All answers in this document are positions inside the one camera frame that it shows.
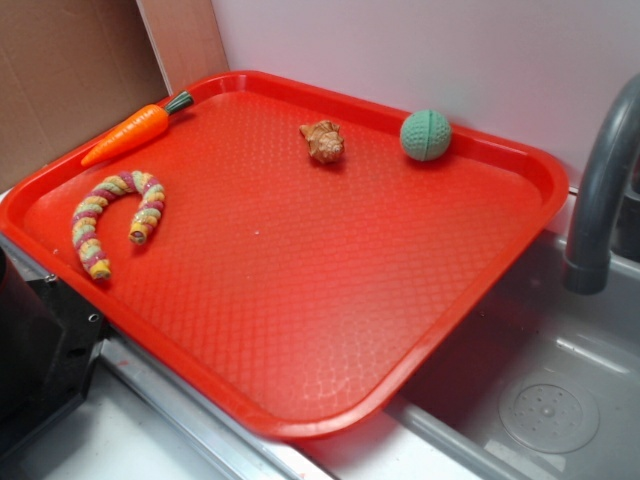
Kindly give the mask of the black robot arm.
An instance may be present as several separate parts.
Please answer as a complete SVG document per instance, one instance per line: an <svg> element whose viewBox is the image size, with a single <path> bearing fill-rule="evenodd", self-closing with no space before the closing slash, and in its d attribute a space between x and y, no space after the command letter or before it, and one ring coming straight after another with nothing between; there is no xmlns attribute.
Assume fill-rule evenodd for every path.
<svg viewBox="0 0 640 480"><path fill-rule="evenodd" d="M62 280L26 280L1 253L1 459L87 397L105 318Z"/></svg>

